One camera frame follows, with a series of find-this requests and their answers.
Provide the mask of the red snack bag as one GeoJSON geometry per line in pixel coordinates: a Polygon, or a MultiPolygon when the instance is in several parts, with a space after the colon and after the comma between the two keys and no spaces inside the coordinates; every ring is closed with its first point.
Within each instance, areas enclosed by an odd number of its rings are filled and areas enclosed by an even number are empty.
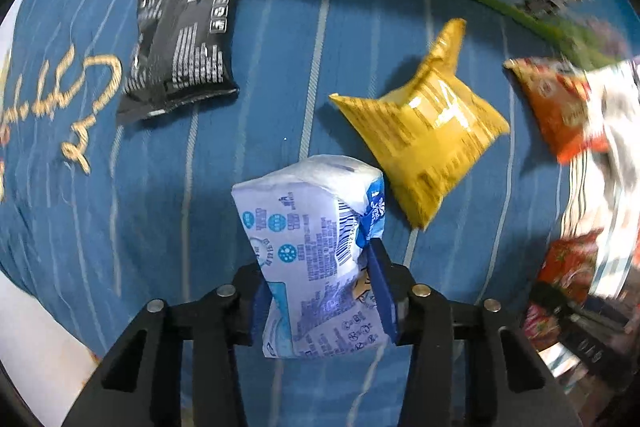
{"type": "Polygon", "coordinates": [[[555,239],[548,248],[537,281],[548,283],[570,300],[583,305],[596,274],[598,243],[602,229],[555,239]]]}

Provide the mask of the blue white tissue pack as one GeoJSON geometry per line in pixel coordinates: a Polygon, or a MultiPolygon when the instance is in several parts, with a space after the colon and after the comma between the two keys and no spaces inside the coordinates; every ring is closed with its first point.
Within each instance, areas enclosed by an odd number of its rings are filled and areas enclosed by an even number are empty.
{"type": "Polygon", "coordinates": [[[385,343],[364,252],[385,228],[380,169],[316,155],[234,184],[231,195],[271,294],[265,357],[329,358],[385,343]]]}

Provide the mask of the yellow snack bag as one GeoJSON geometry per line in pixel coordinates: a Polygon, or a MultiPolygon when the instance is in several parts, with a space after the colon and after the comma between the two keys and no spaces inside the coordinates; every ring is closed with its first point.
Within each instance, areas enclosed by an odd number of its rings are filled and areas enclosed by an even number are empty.
{"type": "Polygon", "coordinates": [[[448,20],[413,77],[382,98],[330,95],[414,229],[430,225],[480,156],[510,132],[506,118],[457,77],[465,27],[462,18],[448,20]]]}

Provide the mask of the orange snack bag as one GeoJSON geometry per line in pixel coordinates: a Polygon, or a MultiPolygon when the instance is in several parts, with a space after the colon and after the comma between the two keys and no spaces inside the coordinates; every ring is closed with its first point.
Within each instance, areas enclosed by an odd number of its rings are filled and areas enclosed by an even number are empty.
{"type": "Polygon", "coordinates": [[[518,80],[559,164],[585,150],[608,151],[602,92],[591,87],[584,70],[551,57],[509,58],[503,67],[518,80]]]}

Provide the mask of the black snack bag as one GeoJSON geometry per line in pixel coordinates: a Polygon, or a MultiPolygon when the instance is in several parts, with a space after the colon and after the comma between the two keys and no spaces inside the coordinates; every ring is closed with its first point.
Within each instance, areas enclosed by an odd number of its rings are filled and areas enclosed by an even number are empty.
{"type": "Polygon", "coordinates": [[[235,0],[138,0],[138,40],[117,124],[237,95],[230,61],[234,12],[235,0]]]}

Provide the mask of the blue striped bedsheet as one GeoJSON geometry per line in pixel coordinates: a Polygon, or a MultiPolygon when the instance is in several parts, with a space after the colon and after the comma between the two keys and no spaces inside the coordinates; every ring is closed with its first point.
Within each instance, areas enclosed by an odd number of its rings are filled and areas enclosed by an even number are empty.
{"type": "Polygon", "coordinates": [[[137,0],[1,0],[1,266],[97,355],[151,297],[200,297],[248,257],[236,182],[314,154],[370,160],[332,92],[378,96],[407,80],[446,20],[466,20],[460,75],[510,124],[433,224],[390,203],[384,241],[448,297],[516,311],[567,206],[588,191],[556,165],[509,53],[563,54],[475,0],[236,0],[235,96],[119,126],[137,0]]]}

